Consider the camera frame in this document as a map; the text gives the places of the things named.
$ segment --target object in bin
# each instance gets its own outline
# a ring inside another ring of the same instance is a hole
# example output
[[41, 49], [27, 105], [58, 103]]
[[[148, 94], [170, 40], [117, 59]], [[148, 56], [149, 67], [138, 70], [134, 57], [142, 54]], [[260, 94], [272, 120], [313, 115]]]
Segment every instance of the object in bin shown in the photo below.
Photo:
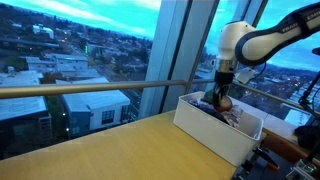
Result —
[[198, 103], [197, 100], [190, 100], [188, 101], [189, 104], [193, 105], [194, 107], [202, 110], [203, 112], [219, 119], [220, 121], [229, 124], [228, 121], [223, 117], [222, 114], [220, 114], [219, 112], [217, 112], [216, 110], [214, 110], [213, 108], [208, 107], [206, 104], [201, 104]]
[[[201, 98], [201, 101], [212, 104], [213, 94], [213, 90], [207, 91], [203, 98]], [[214, 106], [214, 108], [218, 112], [229, 111], [232, 108], [232, 101], [228, 96], [223, 96], [220, 105]]]
[[230, 111], [232, 108], [232, 101], [228, 96], [223, 96], [219, 106], [214, 106], [218, 112]]
[[221, 114], [228, 121], [231, 127], [237, 128], [240, 124], [241, 115], [243, 110], [238, 105], [234, 105], [230, 111], [224, 111]]

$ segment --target glass pane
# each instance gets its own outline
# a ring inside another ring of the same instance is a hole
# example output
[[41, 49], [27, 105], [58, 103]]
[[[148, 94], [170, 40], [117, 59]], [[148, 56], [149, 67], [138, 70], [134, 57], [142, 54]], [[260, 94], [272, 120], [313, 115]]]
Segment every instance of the glass pane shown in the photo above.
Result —
[[[161, 0], [1, 2], [0, 88], [145, 79]], [[0, 99], [0, 159], [135, 121], [142, 91]]]
[[[271, 28], [292, 11], [315, 2], [318, 1], [269, 0], [257, 29]], [[283, 8], [287, 4], [290, 4], [290, 7]], [[298, 103], [299, 98], [320, 70], [320, 57], [312, 53], [312, 49], [319, 47], [319, 39], [320, 34], [316, 33], [309, 38], [283, 48], [267, 61], [264, 72], [258, 78], [251, 80], [248, 85]], [[261, 71], [262, 67], [263, 65], [257, 67], [258, 71]], [[320, 81], [314, 87], [309, 99], [312, 99], [319, 87]], [[255, 93], [249, 93], [248, 90], [241, 87], [233, 86], [230, 90], [230, 95], [295, 125], [297, 125], [295, 122], [300, 121], [301, 117], [304, 119], [301, 122], [304, 123], [306, 122], [305, 119], [312, 118], [310, 113], [303, 112], [276, 100], [264, 98]], [[320, 101], [318, 97], [315, 96], [315, 109], [319, 108]]]
[[218, 53], [218, 40], [223, 26], [233, 20], [239, 0], [220, 1], [202, 52], [195, 79], [212, 79], [213, 62]]

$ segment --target building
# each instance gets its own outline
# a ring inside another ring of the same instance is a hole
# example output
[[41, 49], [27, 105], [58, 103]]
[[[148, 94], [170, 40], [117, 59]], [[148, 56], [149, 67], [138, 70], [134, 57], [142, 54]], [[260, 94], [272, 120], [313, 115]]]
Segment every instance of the building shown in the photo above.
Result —
[[[35, 71], [14, 72], [12, 67], [8, 71], [0, 74], [0, 87], [40, 84], [42, 74]], [[51, 116], [43, 96], [0, 99], [0, 152], [15, 152], [2, 156], [34, 150], [48, 144], [51, 138]]]
[[45, 57], [56, 64], [69, 64], [74, 69], [88, 69], [88, 58], [85, 56], [51, 53]]
[[88, 59], [85, 56], [44, 54], [45, 60], [30, 56], [25, 58], [29, 70], [43, 73], [59, 72], [63, 77], [71, 79], [100, 77], [96, 69], [88, 69]]
[[53, 61], [40, 60], [38, 57], [27, 56], [26, 62], [30, 71], [37, 72], [54, 72], [56, 70], [56, 63]]
[[51, 39], [54, 39], [54, 32], [52, 31], [52, 29], [50, 28], [47, 28], [47, 27], [43, 27], [42, 24], [39, 24], [39, 25], [33, 25], [33, 32], [35, 34], [38, 34], [38, 33], [46, 33], [49, 35], [49, 37]]
[[14, 39], [14, 38], [0, 38], [0, 47], [4, 49], [13, 49], [13, 50], [28, 50], [28, 51], [41, 51], [41, 50], [60, 50], [58, 44], [50, 43], [41, 43], [27, 41], [23, 39]]
[[[56, 80], [56, 83], [108, 83], [108, 80], [100, 77], [72, 82]], [[64, 94], [61, 97], [65, 105], [70, 138], [122, 124], [128, 118], [130, 100], [119, 90]]]

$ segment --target rooftop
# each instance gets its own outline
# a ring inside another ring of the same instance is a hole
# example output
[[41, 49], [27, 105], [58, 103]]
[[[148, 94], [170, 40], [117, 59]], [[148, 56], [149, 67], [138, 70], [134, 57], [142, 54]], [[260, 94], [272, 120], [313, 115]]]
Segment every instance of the rooftop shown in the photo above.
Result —
[[65, 59], [65, 60], [77, 60], [77, 61], [88, 61], [86, 56], [79, 55], [69, 55], [69, 54], [45, 54], [46, 57], [55, 57], [57, 59]]
[[76, 71], [74, 67], [71, 66], [70, 64], [57, 64], [57, 70], [59, 72], [75, 72]]
[[[12, 86], [37, 86], [42, 74], [21, 71], [14, 76], [0, 73], [0, 88]], [[0, 121], [47, 110], [43, 96], [0, 99]]]
[[23, 39], [13, 39], [13, 38], [0, 37], [0, 41], [28, 44], [28, 45], [33, 45], [33, 46], [45, 46], [45, 47], [51, 47], [51, 48], [59, 48], [58, 44], [41, 43], [41, 42], [27, 41], [27, 40], [23, 40]]
[[31, 57], [31, 56], [27, 56], [25, 57], [27, 63], [33, 63], [33, 64], [55, 64], [55, 62], [53, 61], [43, 61], [40, 60], [38, 57]]
[[33, 25], [34, 29], [43, 29], [45, 31], [50, 31], [53, 32], [52, 29], [48, 28], [48, 27], [44, 27], [44, 26], [39, 26], [39, 25]]
[[[66, 74], [64, 72], [61, 72], [62, 76], [70, 76], [70, 74]], [[75, 76], [78, 78], [97, 78], [100, 77], [100, 74], [96, 69], [77, 69], [75, 71]]]
[[[56, 80], [57, 84], [96, 84], [108, 82], [109, 81], [105, 77], [73, 82]], [[130, 104], [129, 98], [119, 90], [64, 94], [63, 98], [70, 111], [73, 112], [89, 112], [90, 109], [112, 106], [119, 103]]]

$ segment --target window frame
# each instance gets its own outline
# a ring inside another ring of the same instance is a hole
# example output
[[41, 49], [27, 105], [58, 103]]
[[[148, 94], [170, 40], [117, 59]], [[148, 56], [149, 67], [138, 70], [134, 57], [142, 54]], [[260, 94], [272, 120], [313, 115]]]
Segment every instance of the window frame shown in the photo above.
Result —
[[113, 123], [114, 115], [115, 115], [115, 110], [103, 111], [101, 113], [101, 125]]

